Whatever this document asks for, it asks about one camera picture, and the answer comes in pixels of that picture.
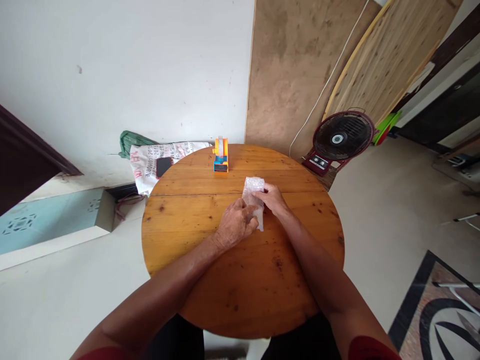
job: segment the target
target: bubble wrap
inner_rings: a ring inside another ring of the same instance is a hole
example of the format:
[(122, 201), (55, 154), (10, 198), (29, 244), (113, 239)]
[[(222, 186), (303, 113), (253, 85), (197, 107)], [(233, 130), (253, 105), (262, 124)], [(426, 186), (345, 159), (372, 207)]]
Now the bubble wrap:
[(247, 205), (256, 205), (257, 209), (252, 216), (258, 219), (258, 227), (260, 231), (264, 230), (264, 202), (252, 195), (253, 192), (264, 192), (265, 180), (261, 177), (246, 177), (245, 185), (243, 186), (243, 193), (241, 198)]

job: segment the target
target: wooden tabletop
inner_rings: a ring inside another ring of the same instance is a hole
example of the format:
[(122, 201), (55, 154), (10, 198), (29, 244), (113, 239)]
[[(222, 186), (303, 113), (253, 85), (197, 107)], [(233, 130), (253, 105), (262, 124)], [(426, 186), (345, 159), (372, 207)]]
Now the wooden tabletop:
[[(271, 149), (228, 146), (228, 173), (214, 173), (212, 148), (173, 165), (143, 215), (141, 241), (150, 275), (193, 249), (242, 196), (245, 177), (277, 185), (285, 201), (336, 261), (345, 257), (342, 225), (324, 187), (298, 162)], [(265, 208), (256, 230), (222, 255), (193, 288), (180, 315), (214, 334), (257, 339), (286, 333), (319, 309), (287, 234)]]

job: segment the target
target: smartphone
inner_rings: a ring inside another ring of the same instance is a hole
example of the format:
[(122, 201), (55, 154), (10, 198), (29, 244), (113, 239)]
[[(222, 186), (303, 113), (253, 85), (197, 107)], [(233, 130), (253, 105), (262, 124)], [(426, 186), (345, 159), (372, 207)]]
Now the smartphone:
[(160, 179), (171, 166), (171, 157), (159, 157), (156, 160), (156, 178)]

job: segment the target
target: fan control panel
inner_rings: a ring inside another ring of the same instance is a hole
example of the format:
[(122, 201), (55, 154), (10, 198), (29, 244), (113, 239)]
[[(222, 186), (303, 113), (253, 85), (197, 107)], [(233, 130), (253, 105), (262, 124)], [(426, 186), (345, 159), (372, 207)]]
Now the fan control panel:
[(320, 169), (325, 170), (329, 162), (325, 159), (322, 159), (320, 156), (315, 155), (310, 159), (310, 162), (318, 166)]

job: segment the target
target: forearm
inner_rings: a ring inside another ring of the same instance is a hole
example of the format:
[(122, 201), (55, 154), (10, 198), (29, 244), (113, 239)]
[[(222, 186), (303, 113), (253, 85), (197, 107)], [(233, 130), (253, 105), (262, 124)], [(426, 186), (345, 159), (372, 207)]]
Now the forearm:
[(277, 217), (288, 234), (310, 291), (327, 318), (359, 304), (367, 306), (340, 264), (313, 238), (290, 209), (283, 209)]
[(223, 253), (214, 236), (159, 270), (125, 299), (88, 335), (72, 359), (101, 347), (99, 342), (138, 353), (181, 309), (196, 281)]

